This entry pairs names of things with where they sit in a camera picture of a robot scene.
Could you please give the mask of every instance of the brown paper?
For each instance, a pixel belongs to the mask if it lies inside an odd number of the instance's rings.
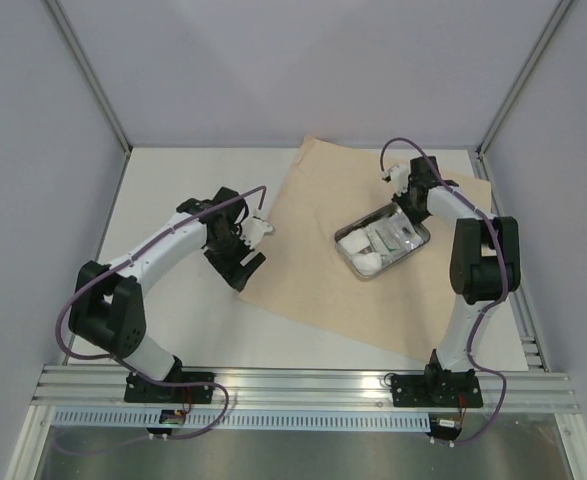
[[[488,182],[442,171],[477,206],[490,208]],[[305,139],[269,221],[276,234],[260,244],[266,262],[240,295],[298,322],[427,361],[448,325],[453,232],[424,222],[430,242],[380,276],[363,282],[335,249],[334,233],[390,203],[375,154]]]

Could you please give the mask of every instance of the red wire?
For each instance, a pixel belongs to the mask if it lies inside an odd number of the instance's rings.
[[[184,401],[186,400],[186,391],[189,391],[189,409],[186,409],[186,405],[184,404]],[[184,412],[184,416],[186,417],[189,413],[191,413],[191,410],[193,409],[193,398],[191,397],[191,387],[187,387],[187,388],[183,388],[182,389],[182,411]]]
[[[461,393],[457,394],[457,398],[460,402],[460,427],[464,424],[464,417],[466,417],[466,400],[462,396]]]

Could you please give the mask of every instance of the purple cable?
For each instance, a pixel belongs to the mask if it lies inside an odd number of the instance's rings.
[[[146,244],[144,244],[142,246],[142,248],[140,248],[137,252],[135,252],[130,259],[120,263],[119,265],[116,265],[114,267],[112,267],[111,269],[107,270],[106,272],[102,273],[101,275],[98,275],[97,277],[95,277],[93,280],[91,280],[90,282],[88,282],[86,285],[83,285],[81,288],[79,288],[71,298],[69,298],[69,300],[64,304],[64,306],[62,307],[62,310],[60,311],[59,315],[57,316],[57,320],[55,322],[55,340],[57,341],[58,346],[60,347],[60,350],[62,350],[66,355],[68,355],[71,358],[75,358],[78,360],[101,360],[104,358],[111,358],[111,355],[109,354],[101,354],[101,355],[82,355],[79,353],[76,353],[74,351],[72,351],[65,343],[64,343],[64,339],[62,338],[62,324],[64,323],[64,317],[66,316],[66,314],[68,313],[68,311],[71,309],[71,306],[82,296],[84,295],[87,291],[89,291],[91,288],[93,288],[95,285],[97,285],[98,283],[100,283],[102,280],[110,277],[111,275],[114,275],[115,273],[119,272],[120,270],[122,270],[124,267],[126,267],[127,265],[130,265],[131,263],[135,262],[138,258],[140,258],[142,255],[144,255],[146,252],[149,251],[149,249],[151,249],[154,245],[156,245],[160,240],[162,240],[164,237],[166,237],[167,235],[169,235],[170,233],[172,233],[175,229],[181,228],[184,225],[190,223],[190,222],[194,222],[195,220],[198,220],[202,217],[204,217],[205,215],[209,215],[211,213],[214,213],[224,207],[227,207],[235,202],[238,202],[239,200],[249,197],[257,192],[262,192],[262,195],[260,197],[260,202],[258,204],[258,208],[262,208],[264,206],[264,199],[266,197],[266,186],[262,185],[259,187],[255,187],[252,190],[249,190],[248,192],[245,192],[241,195],[238,195],[236,197],[231,198],[230,200],[227,200],[225,202],[222,202],[218,205],[212,206],[207,208],[206,210],[203,210],[199,213],[196,213],[195,215],[192,215],[184,220],[182,220],[181,222],[176,223],[172,228],[167,228],[166,230],[161,231],[160,233],[158,233],[155,237],[153,237],[151,240],[149,240]],[[133,367],[131,367],[130,365],[128,365],[126,362],[123,361],[119,361],[119,363],[121,365],[123,365],[124,367],[126,367],[127,369],[129,369],[131,372],[135,373],[136,375],[138,375],[140,378],[143,378],[144,380],[146,380],[147,382],[153,383],[155,385],[158,385],[160,387],[169,387],[169,388],[188,388],[188,387],[203,387],[203,386],[209,386],[209,387],[217,387],[220,390],[222,390],[222,392],[224,393],[224,407],[222,408],[222,411],[220,412],[220,414],[215,418],[215,420],[213,420],[211,423],[209,423],[208,425],[206,425],[205,427],[200,428],[199,430],[196,430],[194,432],[191,433],[186,433],[183,435],[174,435],[171,437],[168,437],[168,440],[186,440],[189,438],[195,438],[198,437],[200,435],[203,435],[207,432],[209,432],[210,430],[213,429],[213,427],[215,427],[215,425],[217,425],[222,418],[224,417],[224,415],[226,414],[226,411],[228,410],[229,407],[229,402],[230,402],[230,397],[229,397],[229,392],[228,390],[226,390],[226,388],[224,388],[223,385],[220,385],[219,383],[215,383],[215,382],[185,382],[185,383],[171,383],[171,382],[163,382],[160,380],[154,380],[146,375],[144,375],[142,372],[138,372],[136,371]],[[55,438],[53,439],[53,447],[58,450],[59,452],[65,454],[65,455],[72,455],[72,456],[77,456],[77,457],[85,457],[85,456],[91,456],[91,455],[101,455],[104,453],[109,453],[115,450],[118,450],[119,448],[128,446],[128,445],[132,445],[138,442],[141,442],[142,440],[147,440],[149,437],[148,436],[144,436],[144,437],[136,437],[136,438],[132,438],[130,440],[126,440],[118,445],[115,445],[113,447],[108,447],[108,448],[104,448],[104,449],[100,449],[100,450],[93,450],[93,451],[88,451],[88,452],[73,452],[70,450],[66,450],[65,448],[61,447],[60,445],[57,444]]]
[[[489,418],[488,422],[486,422],[486,424],[480,430],[475,432],[469,438],[455,442],[455,445],[468,445],[469,443],[472,443],[473,441],[482,437],[488,431],[488,429],[495,423],[495,421],[497,420],[497,417],[500,413],[500,410],[502,409],[502,405],[504,404],[504,398],[506,397],[507,380],[506,380],[506,377],[504,376],[504,374],[501,372],[498,372],[497,370],[493,370],[493,369],[486,368],[486,367],[479,365],[475,361],[475,359],[473,358],[473,355],[471,353],[473,350],[473,340],[475,339],[475,336],[477,335],[477,331],[480,328],[480,325],[482,324],[482,321],[484,320],[484,317],[486,316],[487,312],[489,310],[491,310],[493,307],[495,307],[496,305],[498,305],[498,304],[502,303],[504,300],[506,300],[506,297],[509,293],[509,291],[508,291],[508,277],[506,274],[506,264],[504,262],[504,254],[502,253],[502,247],[500,246],[497,232],[495,231],[495,228],[493,227],[493,224],[489,220],[488,216],[482,210],[478,209],[475,205],[473,205],[473,202],[471,202],[464,195],[462,195],[460,192],[455,190],[451,185],[447,184],[442,179],[442,176],[438,172],[437,168],[435,168],[435,165],[433,164],[433,162],[431,161],[429,156],[426,154],[426,152],[424,150],[422,150],[422,148],[417,143],[415,143],[414,141],[412,141],[408,138],[404,138],[404,137],[392,138],[391,140],[386,142],[384,144],[384,146],[382,147],[382,151],[380,152],[380,168],[381,168],[382,172],[384,172],[384,153],[386,152],[386,149],[394,142],[408,143],[415,150],[417,150],[419,152],[419,154],[422,155],[422,157],[426,161],[427,165],[429,166],[429,169],[431,170],[433,175],[435,175],[435,178],[437,178],[437,181],[440,182],[440,184],[449,193],[451,193],[455,198],[457,198],[467,208],[469,208],[473,213],[475,213],[478,217],[480,217],[484,221],[484,223],[486,224],[486,227],[488,228],[489,235],[491,236],[491,240],[493,241],[493,246],[495,247],[495,253],[497,255],[497,263],[500,267],[500,277],[502,279],[502,294],[500,295],[500,298],[498,298],[494,302],[491,302],[490,304],[485,306],[482,310],[480,310],[480,314],[478,315],[477,319],[475,320],[475,323],[473,324],[473,328],[471,328],[471,333],[469,334],[469,338],[466,340],[466,355],[467,355],[471,365],[473,365],[473,368],[475,368],[476,370],[479,370],[481,372],[490,373],[492,375],[499,377],[502,380],[502,391],[500,392],[500,398],[498,399],[498,402],[495,405],[495,410],[493,411],[493,414]]]

